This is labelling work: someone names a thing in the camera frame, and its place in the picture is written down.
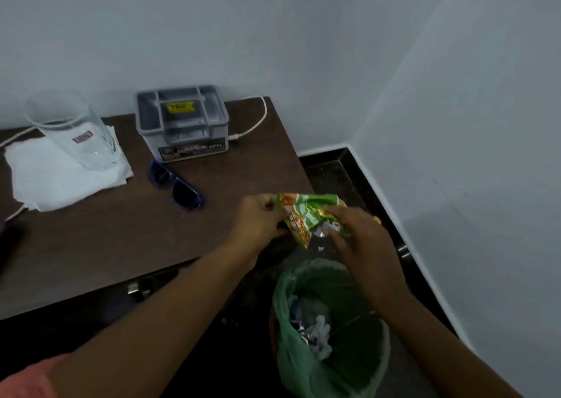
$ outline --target garbage bag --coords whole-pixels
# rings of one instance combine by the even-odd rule
[[[318,361],[290,324],[292,295],[317,299],[332,321],[329,358]],[[305,260],[281,275],[273,294],[277,365],[284,386],[300,398],[373,397],[388,367],[389,329],[372,311],[347,268]]]

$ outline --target sunglasses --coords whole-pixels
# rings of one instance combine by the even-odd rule
[[[172,201],[185,210],[201,209],[205,205],[205,199],[191,184],[157,160],[150,163],[148,181],[158,190],[171,187]]]

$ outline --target yellow label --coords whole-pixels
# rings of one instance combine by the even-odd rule
[[[195,111],[193,107],[194,101],[181,101],[179,103],[168,103],[170,113],[185,113],[187,111]]]

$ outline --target brown table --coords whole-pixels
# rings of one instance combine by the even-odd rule
[[[203,256],[226,237],[236,205],[247,194],[313,192],[270,98],[266,101],[263,124],[231,142],[228,152],[172,165],[206,197],[200,212],[184,211],[172,203],[170,190],[150,185],[152,155],[134,116],[107,118],[135,176],[72,206],[19,217],[24,238],[0,261],[0,319]],[[227,102],[226,108],[231,134],[263,115],[260,99]],[[0,141],[18,131],[0,131]],[[20,206],[12,198],[10,177],[2,158],[2,216]]]

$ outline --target gray container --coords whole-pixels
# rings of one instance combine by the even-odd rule
[[[135,100],[136,128],[156,160],[228,150],[228,112],[214,85],[141,91]]]

